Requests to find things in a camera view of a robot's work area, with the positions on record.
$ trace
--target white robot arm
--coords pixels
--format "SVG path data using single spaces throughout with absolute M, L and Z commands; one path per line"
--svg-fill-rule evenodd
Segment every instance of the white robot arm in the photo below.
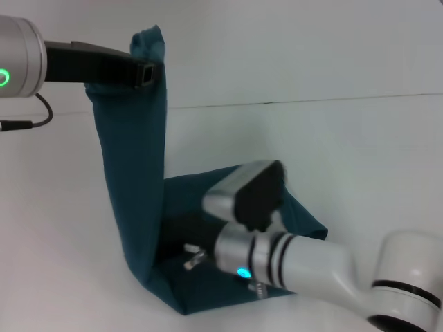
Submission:
M 246 164 L 205 195 L 204 210 L 228 222 L 213 248 L 217 267 L 250 279 L 261 297 L 265 285 L 271 285 L 342 306 L 382 331 L 434 331 L 443 298 L 443 239 L 415 231 L 388 235 L 372 289 L 362 291 L 353 257 L 343 246 L 284 231 L 248 230 L 237 220 L 242 214 L 249 220 L 247 211 L 239 213 L 239 193 L 246 188 L 243 200 L 249 196 L 253 202 L 256 192 L 247 188 L 256 181 L 255 188 L 264 186 L 271 193 L 259 199 L 260 206 L 264 200 L 273 202 L 268 210 L 275 206 L 276 192 L 269 188 L 279 181 L 279 165 L 282 169 L 275 161 Z

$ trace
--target black cable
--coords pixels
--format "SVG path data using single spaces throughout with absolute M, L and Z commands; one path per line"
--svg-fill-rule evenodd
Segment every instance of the black cable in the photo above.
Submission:
M 15 121 L 15 120 L 0 120 L 0 130 L 1 131 L 12 131 L 12 130 L 22 130 L 22 129 L 31 129 L 31 128 L 37 128 L 44 125 L 47 125 L 54 117 L 53 109 L 51 108 L 50 104 L 40 95 L 39 93 L 35 94 L 35 97 L 39 98 L 39 100 L 43 103 L 43 105 L 48 110 L 48 117 L 37 123 L 33 123 L 29 120 L 22 120 L 22 121 Z

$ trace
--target teal cloth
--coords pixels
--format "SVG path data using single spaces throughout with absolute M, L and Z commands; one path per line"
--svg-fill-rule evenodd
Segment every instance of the teal cloth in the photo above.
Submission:
M 131 54 L 162 64 L 155 26 L 133 36 Z M 87 84 L 102 147 L 105 178 L 127 265 L 149 291 L 182 314 L 256 300 L 245 280 L 200 264 L 185 272 L 180 254 L 156 260 L 162 220 L 201 213 L 201 198 L 235 167 L 164 180 L 166 79 L 145 89 Z M 284 189 L 282 216 L 295 234 L 324 239 L 327 229 Z M 270 296 L 287 294 L 271 289 Z

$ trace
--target white wall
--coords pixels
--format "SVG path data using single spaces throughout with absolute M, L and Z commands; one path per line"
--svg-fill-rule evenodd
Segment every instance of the white wall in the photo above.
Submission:
M 438 0 L 3 0 L 0 13 L 121 50 L 158 24 L 167 175 L 282 160 L 329 240 L 351 247 L 362 287 L 387 232 L 443 235 L 442 95 L 300 102 L 443 93 Z M 0 331 L 374 331 L 297 296 L 172 312 L 125 267 L 81 84 L 42 93 L 54 121 L 0 135 Z M 3 116 L 29 113 L 44 114 L 35 98 L 0 101 Z

